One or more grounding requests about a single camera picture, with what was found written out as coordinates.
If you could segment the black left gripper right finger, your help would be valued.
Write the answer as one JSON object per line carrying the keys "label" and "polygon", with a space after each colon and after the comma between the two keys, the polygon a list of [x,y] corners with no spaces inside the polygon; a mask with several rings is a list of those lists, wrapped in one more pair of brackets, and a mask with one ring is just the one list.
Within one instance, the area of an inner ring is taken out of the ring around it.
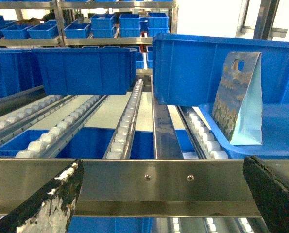
{"label": "black left gripper right finger", "polygon": [[245,157],[243,175],[271,233],[289,233],[289,160]]}

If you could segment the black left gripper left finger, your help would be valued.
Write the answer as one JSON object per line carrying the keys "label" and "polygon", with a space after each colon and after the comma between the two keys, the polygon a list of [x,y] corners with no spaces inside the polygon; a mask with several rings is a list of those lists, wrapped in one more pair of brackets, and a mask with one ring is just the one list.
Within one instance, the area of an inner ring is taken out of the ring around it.
{"label": "black left gripper left finger", "polygon": [[1,218],[0,233],[66,233],[75,213],[83,177],[83,162],[76,159]]}

